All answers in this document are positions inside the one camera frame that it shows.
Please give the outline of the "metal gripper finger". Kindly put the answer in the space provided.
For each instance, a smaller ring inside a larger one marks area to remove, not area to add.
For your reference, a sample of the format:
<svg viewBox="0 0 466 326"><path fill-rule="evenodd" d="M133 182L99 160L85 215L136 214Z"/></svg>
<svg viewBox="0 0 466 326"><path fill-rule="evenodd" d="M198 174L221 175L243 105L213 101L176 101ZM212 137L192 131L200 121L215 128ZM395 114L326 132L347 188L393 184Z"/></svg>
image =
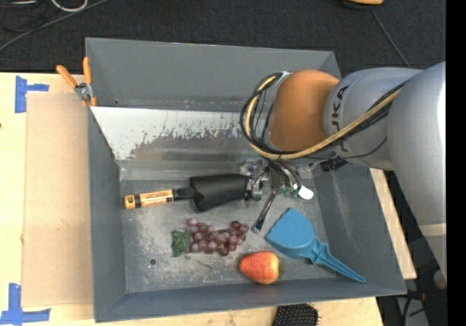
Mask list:
<svg viewBox="0 0 466 326"><path fill-rule="evenodd" d="M250 178L248 180L246 191L245 191L245 201L246 202L258 202L262 198L262 180L260 177Z"/></svg>
<svg viewBox="0 0 466 326"><path fill-rule="evenodd" d="M266 217L267 217L267 215L268 215L268 213L270 211L270 208L272 206L273 201L275 200L276 195L277 195L276 191L274 189L272 189L270 191L269 197L266 200L266 204L264 205L264 208L262 209L261 213L257 217L255 223L250 228L250 230L254 234L258 234L258 233L261 232L261 230L262 230L262 228L264 226L264 222L266 220Z"/></svg>

